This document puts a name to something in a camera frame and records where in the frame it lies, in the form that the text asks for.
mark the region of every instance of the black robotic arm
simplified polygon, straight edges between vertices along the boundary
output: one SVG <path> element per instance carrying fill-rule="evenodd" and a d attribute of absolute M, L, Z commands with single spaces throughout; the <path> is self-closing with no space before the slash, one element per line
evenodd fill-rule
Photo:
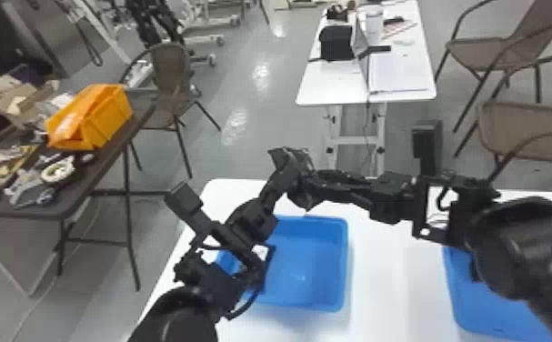
<path fill-rule="evenodd" d="M 484 180 L 443 175 L 386 172 L 374 179 L 337 170 L 315 170 L 308 153 L 292 148 L 269 151 L 276 171 L 257 198 L 238 207 L 223 224 L 201 210 L 203 203 L 187 185 L 166 196 L 167 205 L 195 232 L 189 251 L 175 266 L 184 283 L 163 295 L 135 330 L 130 342 L 216 342 L 215 324 L 233 319 L 254 302 L 265 278 L 266 262 L 253 252 L 277 225 L 274 207 L 284 194 L 310 210 L 324 201 L 365 209 L 373 220 L 394 225 L 411 221 L 412 236 L 471 252 L 478 277 L 502 297 L 525 300 L 552 330 L 552 202 L 528 197 L 498 203 L 500 194 Z M 437 207 L 448 212 L 446 228 L 427 223 L 428 190 L 441 186 Z M 452 190 L 457 200 L 441 202 Z M 208 246 L 212 236 L 218 246 Z M 202 249 L 230 251 L 242 264 L 228 275 L 207 264 Z M 237 307 L 242 294 L 254 294 Z"/>

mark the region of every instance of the chair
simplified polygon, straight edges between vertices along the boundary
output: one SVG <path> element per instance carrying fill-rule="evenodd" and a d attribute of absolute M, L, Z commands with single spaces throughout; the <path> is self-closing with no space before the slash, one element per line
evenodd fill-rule
<path fill-rule="evenodd" d="M 552 162 L 551 106 L 489 101 L 480 107 L 477 119 L 482 145 L 495 156 L 504 156 L 488 181 L 496 179 L 514 157 Z"/>
<path fill-rule="evenodd" d="M 510 77 L 510 76 L 514 75 L 516 72 L 518 72 L 520 70 L 524 70 L 528 67 L 539 67 L 540 65 L 544 65 L 544 64 L 547 64 L 547 63 L 552 63 L 552 55 L 547 56 L 547 57 L 539 58 L 538 60 L 530 62 L 527 65 L 519 65 L 517 67 L 517 69 L 512 70 L 508 75 L 504 75 L 501 78 L 500 82 L 498 83 L 497 87 L 495 88 L 494 92 L 492 93 L 492 96 L 490 97 L 490 100 L 494 101 L 497 98 L 498 93 L 500 92 L 500 89 L 507 83 L 507 78 L 508 77 Z M 482 111 L 483 111 L 482 108 L 483 108 L 483 106 L 480 106 L 478 108 L 478 115 L 477 116 L 482 115 Z M 523 122 L 520 121 L 520 122 L 516 123 L 513 126 L 507 126 L 507 127 L 503 127 L 503 128 L 508 130 L 510 133 L 515 134 L 515 132 L 518 129 L 520 129 L 520 127 L 525 127 L 526 126 L 526 125 L 521 126 L 520 123 L 523 123 Z M 454 157 L 460 156 L 460 153 L 462 152 L 463 148 L 467 145 L 468 140 L 473 135 L 473 133 L 475 133 L 475 131 L 477 130 L 478 127 L 479 127 L 479 120 L 476 119 L 476 121 L 473 123 L 473 125 L 468 129 L 467 133 L 465 134 L 465 137 L 460 142 L 460 145 L 458 145 L 458 148 L 456 149 L 456 152 L 454 153 Z"/>
<path fill-rule="evenodd" d="M 221 128 L 191 91 L 190 58 L 186 49 L 178 43 L 163 43 L 146 49 L 129 64 L 119 82 L 124 83 L 127 74 L 134 67 L 134 64 L 148 54 L 152 57 L 155 72 L 155 93 L 157 97 L 155 113 L 149 118 L 143 129 L 176 132 L 182 157 L 185 160 L 186 172 L 188 173 L 188 177 L 192 178 L 193 172 L 180 132 L 180 127 L 185 126 L 185 124 L 180 120 L 180 116 L 186 113 L 192 106 L 197 105 L 218 131 Z M 142 170 L 142 165 L 133 143 L 131 144 L 131 150 L 137 168 Z"/>
<path fill-rule="evenodd" d="M 494 1 L 484 0 L 473 5 L 458 18 L 451 40 L 446 44 L 446 52 L 441 58 L 435 73 L 436 82 L 443 71 L 447 58 L 452 55 L 479 82 L 458 118 L 454 126 L 454 132 L 457 132 L 460 128 L 488 77 L 495 70 L 504 72 L 506 85 L 508 86 L 511 70 L 519 69 L 521 65 L 534 67 L 535 96 L 537 103 L 541 103 L 541 70 L 539 65 L 531 62 L 539 58 L 552 41 L 552 0 L 535 0 L 516 30 L 509 37 L 457 39 L 460 26 L 467 15 Z"/>

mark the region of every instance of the white cup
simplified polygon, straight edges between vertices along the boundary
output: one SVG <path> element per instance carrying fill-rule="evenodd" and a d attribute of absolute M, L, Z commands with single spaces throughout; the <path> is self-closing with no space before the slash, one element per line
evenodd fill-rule
<path fill-rule="evenodd" d="M 371 6 L 371 9 L 366 11 L 365 15 L 366 40 L 371 46 L 379 45 L 384 31 L 384 10 L 381 6 Z"/>

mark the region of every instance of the blue plastic bin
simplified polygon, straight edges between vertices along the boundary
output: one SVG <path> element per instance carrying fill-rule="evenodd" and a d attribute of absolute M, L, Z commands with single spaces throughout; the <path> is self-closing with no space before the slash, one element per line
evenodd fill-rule
<path fill-rule="evenodd" d="M 443 249 L 452 311 L 466 331 L 525 342 L 552 342 L 552 334 L 523 302 L 501 298 L 470 274 L 471 255 Z"/>
<path fill-rule="evenodd" d="M 257 303 L 337 312 L 344 305 L 347 263 L 347 223 L 339 218 L 278 216 L 276 246 Z M 239 262 L 220 252 L 216 262 L 229 274 Z"/>

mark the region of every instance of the orange storage bin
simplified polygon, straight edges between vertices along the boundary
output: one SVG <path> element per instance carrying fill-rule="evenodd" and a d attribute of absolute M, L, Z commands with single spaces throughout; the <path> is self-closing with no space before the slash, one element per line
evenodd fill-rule
<path fill-rule="evenodd" d="M 122 85 L 90 85 L 45 121 L 48 145 L 71 150 L 101 147 L 131 115 Z"/>

